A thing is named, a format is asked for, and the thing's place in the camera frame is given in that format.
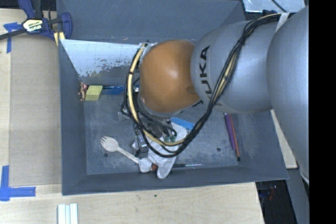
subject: blue clamp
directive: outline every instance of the blue clamp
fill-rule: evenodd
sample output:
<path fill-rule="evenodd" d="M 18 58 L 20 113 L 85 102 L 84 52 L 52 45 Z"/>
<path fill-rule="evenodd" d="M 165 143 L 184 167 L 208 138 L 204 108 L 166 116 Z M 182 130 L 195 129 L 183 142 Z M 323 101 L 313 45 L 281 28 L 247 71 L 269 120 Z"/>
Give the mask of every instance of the blue clamp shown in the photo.
<path fill-rule="evenodd" d="M 41 35 L 52 40 L 55 40 L 55 31 L 51 28 L 52 24 L 63 23 L 63 33 L 65 38 L 70 38 L 72 34 L 72 22 L 69 13 L 62 13 L 61 19 L 48 20 L 43 18 L 43 13 L 40 9 L 41 0 L 17 0 L 25 14 L 27 20 L 22 23 L 29 35 Z"/>
<path fill-rule="evenodd" d="M 8 186 L 9 166 L 2 167 L 0 201 L 9 201 L 15 197 L 35 197 L 36 187 L 10 188 Z"/>

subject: yellow block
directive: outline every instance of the yellow block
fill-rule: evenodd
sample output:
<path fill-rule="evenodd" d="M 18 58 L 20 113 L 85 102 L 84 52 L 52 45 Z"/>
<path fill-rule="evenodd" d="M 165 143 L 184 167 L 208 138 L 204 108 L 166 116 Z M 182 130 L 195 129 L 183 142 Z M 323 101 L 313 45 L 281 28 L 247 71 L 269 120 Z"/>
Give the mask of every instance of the yellow block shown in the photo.
<path fill-rule="evenodd" d="M 86 101 L 97 101 L 100 97 L 103 86 L 91 85 L 86 92 Z"/>

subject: spoon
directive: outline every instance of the spoon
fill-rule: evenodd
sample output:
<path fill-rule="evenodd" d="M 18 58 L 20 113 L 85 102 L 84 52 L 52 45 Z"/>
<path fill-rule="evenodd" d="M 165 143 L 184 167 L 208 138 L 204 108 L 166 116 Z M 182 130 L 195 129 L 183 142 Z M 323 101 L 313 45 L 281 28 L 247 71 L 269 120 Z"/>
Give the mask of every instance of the spoon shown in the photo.
<path fill-rule="evenodd" d="M 134 161 L 136 164 L 139 164 L 139 159 L 133 156 L 131 153 L 127 152 L 126 150 L 123 150 L 121 147 L 119 147 L 118 141 L 115 140 L 114 138 L 111 138 L 109 136 L 103 136 L 100 139 L 100 144 L 102 145 L 105 150 L 108 152 L 115 152 L 118 151 L 127 158 L 131 159 Z"/>

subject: wooden table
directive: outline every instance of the wooden table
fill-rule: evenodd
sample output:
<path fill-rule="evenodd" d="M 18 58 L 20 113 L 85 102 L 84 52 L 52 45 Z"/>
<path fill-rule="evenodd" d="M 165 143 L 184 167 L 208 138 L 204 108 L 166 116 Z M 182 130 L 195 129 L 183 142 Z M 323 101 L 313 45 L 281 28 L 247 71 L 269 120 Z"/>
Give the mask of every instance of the wooden table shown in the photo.
<path fill-rule="evenodd" d="M 0 34 L 4 23 L 24 19 L 21 10 L 0 9 Z M 9 164 L 11 54 L 6 42 L 0 41 L 0 166 Z M 73 203 L 79 223 L 264 223 L 254 183 L 77 196 L 62 196 L 60 184 L 40 185 L 36 197 L 0 202 L 0 223 L 56 223 L 58 204 Z"/>

